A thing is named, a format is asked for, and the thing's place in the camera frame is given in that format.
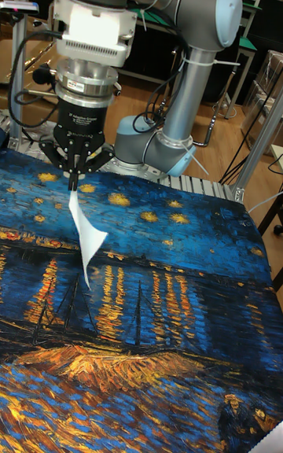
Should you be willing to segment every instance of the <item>wooden floor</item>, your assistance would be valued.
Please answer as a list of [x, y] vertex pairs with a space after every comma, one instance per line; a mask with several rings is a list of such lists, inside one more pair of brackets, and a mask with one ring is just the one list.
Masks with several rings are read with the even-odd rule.
[[[149, 95], [154, 89], [154, 86], [139, 81], [138, 79], [126, 78], [125, 76], [120, 78], [120, 82], [123, 85], [122, 94], [109, 108], [105, 125], [106, 140], [110, 143], [115, 141], [116, 128], [119, 121], [125, 116], [137, 115], [142, 112], [145, 108], [145, 103], [148, 101]], [[240, 106], [236, 106], [235, 109], [237, 110], [237, 115], [233, 119], [224, 120], [222, 117], [218, 118], [209, 146], [205, 149], [197, 148], [196, 158], [209, 172], [209, 176], [207, 176], [193, 161], [186, 170], [187, 175], [192, 175], [200, 179], [208, 179], [211, 182], [218, 182], [220, 180], [243, 138], [241, 123], [244, 114]], [[210, 106], [200, 106], [198, 116], [193, 126], [193, 138], [195, 140], [199, 142], [204, 140], [212, 113]], [[249, 149], [244, 144], [237, 162], [242, 160], [248, 152]], [[267, 167], [272, 161], [273, 159], [271, 157], [263, 156], [256, 167], [244, 195], [244, 205], [247, 210], [278, 192], [283, 181], [283, 176], [275, 175], [268, 170]], [[259, 225], [271, 204], [272, 201], [267, 202], [252, 212], [251, 217], [255, 221], [256, 226]], [[274, 225], [278, 223], [279, 219], [275, 219], [274, 224], [272, 224], [263, 235], [272, 278], [274, 278], [283, 265], [283, 234], [275, 236], [273, 233]], [[277, 294], [277, 297], [283, 309], [283, 287]]]

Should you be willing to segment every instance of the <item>wire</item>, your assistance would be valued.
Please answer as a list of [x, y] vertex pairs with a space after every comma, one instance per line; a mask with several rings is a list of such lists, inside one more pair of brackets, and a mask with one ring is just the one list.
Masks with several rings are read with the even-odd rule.
[[[141, 5], [138, 5], [138, 4], [134, 4], [134, 9], [142, 9], [142, 6]], [[189, 56], [189, 46], [187, 44], [187, 42], [185, 41], [184, 37], [182, 36], [182, 33], [181, 31], [178, 29], [178, 27], [176, 27], [174, 21], [164, 12], [161, 12], [159, 11], [158, 9], [154, 9], [152, 8], [151, 9], [152, 12], [149, 12], [147, 11], [147, 14], [149, 16], [151, 16], [155, 21], [157, 21], [157, 23], [159, 23], [163, 28], [164, 30], [167, 30], [169, 31], [170, 33], [172, 33], [172, 31], [175, 32], [176, 36], [178, 37], [179, 41], [180, 41], [180, 44], [181, 44], [181, 47], [184, 49], [185, 53], [186, 53], [186, 57]], [[159, 17], [164, 20], [167, 24], [163, 24], [161, 23]], [[157, 99], [155, 100], [155, 103], [152, 102], [152, 99], [153, 97], [155, 96], [156, 93], [160, 93], [160, 90], [162, 90], [162, 88], [164, 86], [166, 86], [167, 84], [169, 84], [173, 79], [175, 79], [178, 74], [180, 73], [180, 68], [183, 66], [183, 64], [181, 63], [178, 68], [176, 69], [176, 71], [174, 71], [173, 74], [170, 75], [170, 77], [164, 81], [162, 84], [160, 84], [153, 92], [152, 94], [150, 95], [149, 97], [149, 100], [148, 100], [148, 103], [147, 103], [147, 106], [145, 108], [145, 111], [142, 112], [141, 114], [138, 114], [134, 121], [133, 121], [133, 128], [134, 130], [136, 131], [136, 133], [148, 133], [149, 131], [154, 131], [155, 129], [158, 128], [158, 126], [161, 125], [161, 123], [165, 120], [166, 118], [166, 115], [167, 113], [169, 112], [169, 110], [171, 109], [172, 105], [174, 104], [177, 96], [178, 96], [178, 93], [181, 89], [181, 86], [182, 86], [182, 81], [183, 81], [183, 78], [184, 78], [184, 75], [186, 73], [186, 66], [183, 67], [183, 70], [182, 70], [182, 76], [180, 78], [180, 82], [179, 82], [179, 85], [178, 85], [178, 88], [177, 90], [171, 95], [171, 100], [170, 100], [170, 104], [169, 106], [167, 107], [167, 110], [165, 111], [165, 113], [162, 115], [162, 117], [160, 118], [160, 115], [156, 114], [155, 113], [155, 104], [157, 102]], [[149, 111], [149, 106], [150, 105], [153, 105], [153, 110], [152, 111]], [[139, 117], [141, 116], [144, 116], [146, 119], [148, 119], [148, 114], [152, 114], [154, 115], [155, 117], [158, 117], [158, 121], [156, 124], [154, 124], [151, 128], [148, 128], [147, 130], [139, 130], [138, 128], [136, 128], [135, 124], [138, 120]]]
[[41, 126], [42, 124], [44, 124], [52, 116], [52, 114], [55, 112], [55, 110], [57, 109], [57, 106], [58, 106], [58, 104], [56, 104], [54, 106], [54, 108], [51, 110], [51, 112], [48, 114], [48, 116], [46, 118], [44, 118], [44, 120], [40, 121], [37, 124], [23, 124], [21, 121], [19, 121], [16, 118], [16, 116], [13, 113], [13, 109], [12, 109], [13, 83], [14, 83], [15, 76], [16, 76], [16, 73], [17, 73], [17, 66], [18, 66], [18, 63], [19, 63], [19, 60], [20, 60], [20, 55], [22, 54], [22, 51], [23, 51], [26, 43], [28, 42], [28, 40], [32, 39], [33, 37], [36, 37], [37, 35], [48, 35], [48, 36], [56, 37], [57, 39], [61, 39], [61, 37], [62, 37], [62, 34], [60, 32], [56, 32], [56, 31], [50, 31], [50, 30], [34, 31], [30, 35], [27, 35], [27, 37], [25, 37], [22, 40], [22, 42], [20, 43], [20, 45], [18, 47], [18, 50], [16, 52], [16, 56], [14, 58], [13, 67], [12, 67], [11, 76], [10, 76], [10, 81], [9, 81], [8, 109], [9, 109], [9, 114], [10, 114], [11, 119], [13, 121], [15, 121], [15, 123], [17, 123], [23, 129], [24, 128], [32, 129], [32, 128], [37, 128], [37, 127]]
[[240, 152], [240, 150], [241, 150], [241, 148], [242, 148], [242, 146], [243, 146], [243, 144], [244, 144], [246, 138], [248, 137], [249, 132], [251, 131], [251, 129], [252, 129], [252, 127], [254, 126], [254, 124], [255, 124], [255, 122], [257, 121], [257, 119], [259, 118], [259, 115], [260, 115], [260, 113], [262, 112], [263, 107], [264, 107], [264, 105], [266, 104], [268, 98], [270, 98], [270, 96], [271, 96], [271, 94], [272, 94], [272, 92], [273, 92], [273, 90], [274, 90], [274, 88], [275, 88], [275, 86], [276, 86], [276, 84], [277, 84], [277, 81], [279, 80], [279, 78], [280, 78], [282, 72], [283, 72], [283, 68], [282, 68], [281, 71], [277, 74], [277, 78], [275, 79], [275, 81], [274, 81], [274, 83], [273, 83], [273, 85], [272, 85], [272, 87], [271, 87], [271, 89], [270, 89], [268, 95], [266, 96], [265, 101], [263, 102], [263, 104], [262, 104], [261, 107], [259, 108], [259, 111], [257, 112], [257, 114], [256, 114], [256, 116], [255, 116], [255, 119], [252, 121], [251, 125], [249, 126], [248, 131], [245, 133], [244, 138], [243, 138], [241, 144], [239, 145], [239, 147], [238, 147], [236, 153], [234, 154], [233, 159], [230, 161], [230, 164], [229, 164], [228, 168], [226, 169], [226, 171], [225, 171], [225, 173], [223, 174], [222, 178], [219, 180], [219, 183], [220, 183], [220, 184], [224, 184], [224, 183], [225, 183], [226, 177], [227, 177], [227, 175], [230, 173], [230, 167], [232, 166], [233, 162], [236, 160], [237, 155], [239, 154], [239, 152]]
[[283, 153], [273, 162], [268, 165], [268, 170], [272, 171], [272, 173], [276, 173], [277, 175], [283, 175], [282, 171], [275, 171], [271, 167], [273, 167], [274, 164], [276, 164], [280, 159], [283, 157]]
[[276, 198], [280, 194], [283, 194], [283, 191], [280, 191], [279, 193], [276, 193], [275, 195], [271, 196], [270, 198], [267, 198], [267, 200], [261, 201], [255, 207], [252, 207], [251, 210], [248, 211], [248, 213], [250, 214], [253, 210], [255, 210], [255, 208], [258, 208], [258, 207], [260, 207], [261, 204], [264, 204], [264, 203], [267, 203], [270, 200], [273, 200], [274, 198]]
[[39, 101], [39, 100], [43, 100], [44, 99], [44, 95], [43, 96], [39, 96], [39, 97], [36, 97], [36, 98], [33, 98], [32, 100], [27, 100], [27, 101], [22, 101], [22, 100], [19, 100], [20, 97], [24, 96], [25, 94], [29, 94], [29, 91], [28, 90], [22, 90], [22, 91], [19, 91], [19, 93], [17, 93], [15, 95], [15, 98], [14, 98], [14, 101], [18, 104], [18, 105], [30, 105], [30, 104], [34, 104], [36, 101]]
[[[215, 111], [216, 105], [217, 105], [217, 104], [214, 104], [214, 105], [211, 107], [213, 111]], [[233, 119], [234, 117], [236, 117], [236, 115], [237, 115], [237, 110], [235, 109], [235, 107], [233, 107], [233, 111], [234, 111], [234, 114], [233, 114], [232, 116], [230, 116], [229, 119]], [[225, 117], [226, 115], [225, 115], [225, 114], [220, 114], [220, 113], [218, 113], [217, 116]]]

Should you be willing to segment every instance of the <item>starry sky painting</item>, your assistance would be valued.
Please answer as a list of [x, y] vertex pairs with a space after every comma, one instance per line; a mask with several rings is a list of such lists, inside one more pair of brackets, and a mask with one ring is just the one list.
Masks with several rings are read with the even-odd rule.
[[244, 206], [86, 177], [89, 290], [67, 186], [0, 152], [0, 452], [248, 453], [283, 419], [283, 318]]

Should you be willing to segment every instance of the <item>black cable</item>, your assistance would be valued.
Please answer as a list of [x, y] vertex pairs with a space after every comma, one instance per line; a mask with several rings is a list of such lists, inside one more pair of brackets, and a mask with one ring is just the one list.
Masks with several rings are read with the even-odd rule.
[[268, 170], [269, 171], [272, 171], [272, 173], [276, 173], [277, 175], [283, 175], [283, 172], [281, 171], [275, 171], [275, 170], [272, 170], [271, 167], [273, 167], [274, 164], [276, 164], [281, 158], [283, 157], [283, 153], [273, 162], [273, 163], [270, 163], [268, 165]]
[[[137, 4], [134, 4], [134, 9], [142, 9], [142, 6], [141, 5], [137, 5]], [[176, 36], [178, 37], [179, 41], [180, 41], [180, 44], [183, 48], [183, 50], [185, 51], [185, 54], [186, 56], [185, 57], [188, 57], [189, 56], [189, 46], [187, 44], [187, 42], [185, 41], [185, 39], [183, 38], [182, 36], [182, 33], [181, 31], [178, 29], [178, 27], [176, 27], [174, 21], [166, 14], [166, 13], [163, 13], [162, 11], [159, 11], [158, 9], [154, 9], [154, 8], [151, 8], [151, 12], [154, 14], [151, 14], [149, 11], [147, 11], [147, 14], [149, 14], [154, 20], [156, 20], [165, 30], [169, 31], [170, 33], [172, 33], [172, 31], [175, 32]], [[164, 25], [163, 23], [161, 23], [158, 19], [158, 17], [156, 18], [156, 16], [160, 17], [162, 20], [164, 20], [167, 25]], [[145, 116], [146, 119], [148, 119], [148, 114], [152, 114], [154, 116], [158, 116], [160, 118], [159, 115], [156, 115], [154, 110], [153, 111], [149, 111], [149, 106], [152, 105], [152, 98], [154, 97], [154, 95], [156, 93], [159, 93], [160, 90], [166, 86], [167, 84], [169, 84], [170, 81], [172, 81], [174, 78], [177, 77], [177, 75], [180, 73], [180, 68], [182, 67], [182, 63], [179, 65], [178, 69], [170, 75], [170, 77], [164, 81], [162, 84], [160, 84], [153, 92], [152, 94], [150, 95], [149, 97], [149, 100], [148, 100], [148, 103], [147, 103], [147, 106], [145, 108], [145, 111], [142, 112], [141, 114], [138, 114], [138, 116], [135, 117], [134, 119], [134, 122], [133, 122], [133, 128], [134, 130], [136, 131], [136, 133], [148, 133], [149, 131], [154, 131], [155, 129], [158, 128], [158, 126], [161, 125], [162, 121], [165, 120], [166, 118], [166, 115], [167, 113], [169, 112], [169, 110], [171, 109], [172, 105], [174, 104], [175, 102], [175, 99], [177, 98], [178, 96], [178, 93], [181, 89], [181, 86], [182, 86], [182, 81], [183, 81], [183, 78], [184, 78], [184, 75], [186, 73], [186, 65], [184, 65], [183, 67], [183, 70], [182, 70], [182, 77], [180, 79], [180, 82], [179, 82], [179, 85], [178, 85], [178, 88], [177, 90], [173, 93], [173, 95], [171, 95], [171, 101], [170, 101], [170, 104], [167, 108], [167, 110], [165, 111], [165, 113], [163, 114], [162, 118], [159, 119], [157, 121], [156, 124], [154, 124], [151, 128], [149, 128], [148, 130], [139, 130], [136, 128], [135, 124], [138, 120], [139, 117], [141, 116]]]
[[21, 126], [23, 128], [23, 130], [24, 130], [24, 128], [30, 128], [30, 129], [31, 128], [37, 128], [37, 127], [41, 126], [42, 124], [44, 124], [52, 116], [52, 114], [55, 112], [55, 110], [57, 109], [57, 106], [58, 106], [58, 104], [56, 104], [54, 106], [54, 108], [51, 110], [51, 112], [48, 114], [48, 116], [46, 118], [44, 118], [44, 120], [40, 121], [37, 124], [23, 124], [21, 121], [19, 121], [16, 118], [16, 116], [13, 113], [13, 109], [12, 109], [13, 82], [14, 82], [14, 79], [15, 79], [15, 75], [17, 73], [17, 65], [18, 65], [19, 60], [20, 60], [20, 55], [22, 54], [22, 51], [23, 51], [26, 43], [28, 42], [28, 40], [32, 39], [33, 37], [36, 37], [38, 35], [53, 36], [53, 37], [56, 37], [57, 39], [61, 39], [61, 37], [62, 37], [62, 34], [60, 32], [56, 32], [56, 31], [50, 31], [50, 30], [34, 31], [30, 35], [27, 35], [27, 37], [25, 37], [22, 40], [22, 42], [20, 43], [20, 45], [18, 47], [18, 50], [16, 52], [16, 56], [15, 56], [15, 59], [14, 59], [14, 62], [13, 62], [13, 67], [12, 67], [10, 81], [9, 81], [8, 108], [9, 108], [9, 114], [10, 114], [11, 119], [13, 121], [15, 121], [15, 123], [17, 123], [19, 126]]
[[25, 94], [30, 94], [28, 90], [22, 90], [22, 91], [19, 91], [19, 93], [17, 93], [15, 95], [15, 98], [14, 98], [14, 101], [18, 104], [18, 105], [31, 105], [31, 104], [34, 104], [36, 101], [39, 101], [39, 100], [43, 100], [44, 99], [44, 95], [43, 96], [39, 96], [39, 97], [36, 97], [36, 98], [32, 98], [32, 100], [27, 100], [27, 101], [23, 101], [23, 100], [19, 100], [20, 97], [24, 96]]
[[251, 129], [252, 129], [252, 127], [254, 126], [254, 124], [255, 124], [255, 122], [257, 121], [257, 119], [259, 118], [259, 115], [260, 115], [260, 113], [262, 112], [263, 107], [264, 107], [264, 105], [266, 104], [268, 98], [270, 98], [270, 96], [272, 95], [272, 92], [273, 92], [273, 90], [274, 90], [274, 88], [275, 88], [275, 86], [276, 86], [276, 84], [277, 84], [277, 81], [279, 80], [279, 78], [280, 78], [282, 72], [283, 72], [283, 68], [282, 68], [281, 71], [278, 73], [277, 78], [275, 79], [275, 81], [274, 81], [274, 83], [273, 83], [273, 85], [272, 85], [272, 87], [271, 87], [271, 89], [270, 89], [268, 95], [266, 96], [265, 101], [263, 102], [263, 104], [261, 105], [259, 111], [257, 112], [257, 114], [256, 114], [256, 116], [255, 116], [255, 119], [252, 121], [252, 124], [249, 126], [248, 131], [245, 133], [244, 138], [243, 138], [241, 144], [239, 145], [239, 147], [238, 147], [238, 149], [237, 149], [237, 152], [234, 154], [233, 159], [230, 161], [230, 164], [229, 164], [228, 168], [226, 169], [226, 171], [225, 171], [225, 173], [223, 174], [222, 178], [219, 180], [219, 183], [220, 183], [220, 184], [224, 184], [224, 183], [225, 183], [226, 177], [227, 177], [227, 175], [230, 173], [230, 167], [232, 166], [233, 162], [234, 162], [235, 159], [237, 158], [237, 155], [238, 155], [239, 152], [241, 151], [241, 148], [242, 148], [242, 146], [243, 146], [243, 144], [244, 144], [246, 138], [248, 137], [249, 132], [251, 131]]

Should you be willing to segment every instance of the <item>robotic arm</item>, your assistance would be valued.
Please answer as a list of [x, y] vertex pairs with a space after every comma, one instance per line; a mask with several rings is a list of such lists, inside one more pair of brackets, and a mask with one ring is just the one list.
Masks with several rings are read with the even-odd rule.
[[127, 9], [127, 1], [54, 0], [53, 15], [66, 25], [57, 51], [66, 58], [57, 69], [55, 140], [40, 146], [69, 176], [69, 189], [114, 154], [126, 169], [148, 164], [179, 176], [195, 150], [190, 132], [215, 55], [233, 43], [241, 19], [241, 0], [134, 0], [137, 7], [166, 14], [190, 56], [176, 79], [162, 129], [147, 117], [128, 116], [120, 122], [114, 152], [105, 144], [103, 128], [118, 79], [113, 67], [123, 66], [134, 39], [137, 14]]

